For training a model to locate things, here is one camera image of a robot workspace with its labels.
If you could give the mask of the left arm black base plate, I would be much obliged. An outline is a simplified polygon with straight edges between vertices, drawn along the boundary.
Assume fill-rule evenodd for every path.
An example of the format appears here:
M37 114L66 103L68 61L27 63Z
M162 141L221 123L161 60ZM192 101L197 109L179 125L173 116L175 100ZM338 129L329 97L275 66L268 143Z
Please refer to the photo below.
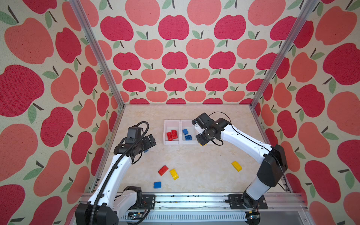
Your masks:
M136 203L134 206L131 206L128 210L140 210L150 208L153 210L155 208L156 195L142 195L142 199L139 203Z

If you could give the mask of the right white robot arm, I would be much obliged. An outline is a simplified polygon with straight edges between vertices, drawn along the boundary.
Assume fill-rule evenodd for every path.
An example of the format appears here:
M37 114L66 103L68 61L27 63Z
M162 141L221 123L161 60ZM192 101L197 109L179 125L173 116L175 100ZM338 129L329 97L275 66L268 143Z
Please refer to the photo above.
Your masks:
M285 176L288 166L282 146L278 144L271 146L243 133L232 124L230 119L219 118L215 121L203 113L191 123L198 132L196 139L201 146L209 142L214 143L214 140L221 143L229 142L260 164L256 178L243 192L240 200L246 209L254 209L263 194L270 188L276 187L280 179Z

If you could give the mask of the red lego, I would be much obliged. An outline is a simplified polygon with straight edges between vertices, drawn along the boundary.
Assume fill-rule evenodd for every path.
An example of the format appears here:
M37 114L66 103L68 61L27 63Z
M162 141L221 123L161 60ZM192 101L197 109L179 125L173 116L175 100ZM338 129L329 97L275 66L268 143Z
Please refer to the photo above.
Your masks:
M172 135L171 132L167 132L167 133L166 133L166 136L167 136L167 139L168 139L169 141L172 141L172 140L173 140L173 135Z
M172 133L173 139L178 139L178 132L177 132L177 130L172 130L171 133Z
M168 168L166 165L164 165L163 167L161 167L161 168L158 170L158 174L159 174L160 176L163 176L168 170L169 170L169 168Z

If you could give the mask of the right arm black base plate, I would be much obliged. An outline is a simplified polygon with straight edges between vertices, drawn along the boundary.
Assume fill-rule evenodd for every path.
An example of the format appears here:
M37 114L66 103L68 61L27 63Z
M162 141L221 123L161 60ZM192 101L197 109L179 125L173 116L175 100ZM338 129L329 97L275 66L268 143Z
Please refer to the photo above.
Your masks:
M242 194L239 195L228 195L228 199L225 200L225 203L230 205L232 210L242 209L242 210L267 210L268 205L262 195L258 200L254 200L251 197L245 196Z

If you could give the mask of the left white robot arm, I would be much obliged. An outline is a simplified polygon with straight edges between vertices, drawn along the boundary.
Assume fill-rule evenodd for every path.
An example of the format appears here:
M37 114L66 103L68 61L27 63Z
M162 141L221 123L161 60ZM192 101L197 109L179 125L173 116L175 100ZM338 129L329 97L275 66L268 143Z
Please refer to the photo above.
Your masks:
M128 210L144 209L136 218L136 225L149 215L152 206L143 202L142 189L128 186L117 196L120 184L136 156L156 145L153 135L148 134L149 124L142 121L128 128L127 136L114 148L110 167L98 189L87 203L78 205L75 211L78 225L117 225Z

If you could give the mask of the blue lego front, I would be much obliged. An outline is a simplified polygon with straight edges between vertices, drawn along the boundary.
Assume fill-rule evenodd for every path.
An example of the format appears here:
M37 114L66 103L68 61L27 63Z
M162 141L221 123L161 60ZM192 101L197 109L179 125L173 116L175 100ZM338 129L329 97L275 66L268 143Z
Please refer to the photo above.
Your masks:
M153 184L153 188L154 188L154 189L162 188L162 183L161 183L161 182L155 182L155 183Z

